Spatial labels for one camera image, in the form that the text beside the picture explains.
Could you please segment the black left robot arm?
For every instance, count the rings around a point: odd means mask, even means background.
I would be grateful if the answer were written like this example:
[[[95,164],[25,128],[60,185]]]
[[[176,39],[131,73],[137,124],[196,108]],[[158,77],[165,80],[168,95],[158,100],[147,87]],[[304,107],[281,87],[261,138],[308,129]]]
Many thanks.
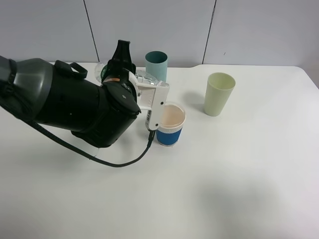
[[[100,85],[77,63],[0,59],[0,97],[27,121],[67,129],[97,148],[111,146],[140,113],[129,81],[129,42],[119,40]]]

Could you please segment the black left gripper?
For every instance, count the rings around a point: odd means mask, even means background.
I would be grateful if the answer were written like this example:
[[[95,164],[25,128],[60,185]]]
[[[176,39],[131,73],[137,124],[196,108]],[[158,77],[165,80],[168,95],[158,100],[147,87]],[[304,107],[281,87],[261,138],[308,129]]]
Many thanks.
[[[135,75],[136,66],[130,55],[130,41],[118,40],[111,60],[102,68],[101,83],[116,82],[129,91],[137,99],[137,92],[129,81],[129,72]]]

